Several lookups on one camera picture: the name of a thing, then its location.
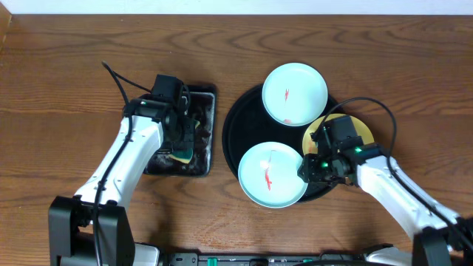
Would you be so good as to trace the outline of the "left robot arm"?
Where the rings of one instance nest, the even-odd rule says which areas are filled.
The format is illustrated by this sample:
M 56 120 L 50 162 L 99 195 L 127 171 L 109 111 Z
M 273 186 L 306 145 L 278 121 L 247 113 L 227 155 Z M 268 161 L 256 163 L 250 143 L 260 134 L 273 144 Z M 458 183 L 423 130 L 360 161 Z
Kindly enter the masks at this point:
M 49 207 L 51 265 L 157 265 L 159 249 L 134 241 L 127 210 L 154 155 L 193 146 L 190 104 L 189 95 L 145 95 L 125 105 L 118 135 L 93 175 L 73 197 L 57 196 Z

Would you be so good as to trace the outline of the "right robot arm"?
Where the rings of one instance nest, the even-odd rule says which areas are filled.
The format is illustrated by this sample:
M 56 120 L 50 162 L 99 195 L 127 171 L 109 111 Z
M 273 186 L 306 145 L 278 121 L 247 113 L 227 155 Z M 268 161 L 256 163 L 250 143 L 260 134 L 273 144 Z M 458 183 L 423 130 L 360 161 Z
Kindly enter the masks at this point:
M 413 182 L 378 144 L 306 154 L 306 183 L 359 187 L 375 198 L 412 240 L 412 252 L 381 245 L 352 265 L 471 265 L 472 219 L 440 204 Z

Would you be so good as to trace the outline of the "green yellow sponge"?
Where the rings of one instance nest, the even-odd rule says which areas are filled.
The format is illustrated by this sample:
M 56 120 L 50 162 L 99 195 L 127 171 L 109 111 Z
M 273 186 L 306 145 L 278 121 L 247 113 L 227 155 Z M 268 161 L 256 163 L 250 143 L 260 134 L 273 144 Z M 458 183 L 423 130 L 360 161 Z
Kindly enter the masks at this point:
M 195 148 L 195 135 L 197 127 L 200 125 L 198 120 L 190 118 L 185 130 L 184 147 L 173 150 L 169 157 L 178 162 L 189 164 Z

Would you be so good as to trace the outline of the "yellow plate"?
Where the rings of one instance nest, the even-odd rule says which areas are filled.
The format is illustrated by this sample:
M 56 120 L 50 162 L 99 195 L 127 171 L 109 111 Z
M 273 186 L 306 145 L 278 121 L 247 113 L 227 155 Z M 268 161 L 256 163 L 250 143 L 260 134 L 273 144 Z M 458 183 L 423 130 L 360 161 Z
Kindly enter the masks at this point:
M 330 114 L 326 121 L 332 120 L 337 117 L 344 116 L 346 114 L 341 114 L 341 113 L 335 113 L 335 114 Z M 354 124 L 355 130 L 357 133 L 361 136 L 363 140 L 363 145 L 370 144 L 374 142 L 374 137 L 372 135 L 372 132 L 368 128 L 366 124 L 364 124 L 361 120 L 359 120 L 356 117 L 353 117 L 351 115 L 348 115 L 351 117 L 352 122 Z M 323 120 L 323 116 L 320 118 L 317 118 L 314 122 L 312 122 L 309 127 L 306 129 L 303 139 L 302 139 L 302 153 L 303 155 L 306 154 L 318 154 L 318 149 L 316 143 L 313 141 L 311 134 L 314 133 L 317 128 L 321 125 L 321 122 Z

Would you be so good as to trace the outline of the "light blue plate bottom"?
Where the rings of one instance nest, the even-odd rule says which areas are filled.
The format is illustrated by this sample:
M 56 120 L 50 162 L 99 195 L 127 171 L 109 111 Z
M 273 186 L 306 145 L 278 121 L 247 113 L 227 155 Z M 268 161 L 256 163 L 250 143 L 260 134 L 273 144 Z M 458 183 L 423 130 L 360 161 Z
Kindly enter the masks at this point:
M 260 143 L 245 152 L 238 179 L 245 194 L 267 208 L 286 208 L 298 202 L 308 184 L 297 174 L 302 156 L 283 143 Z

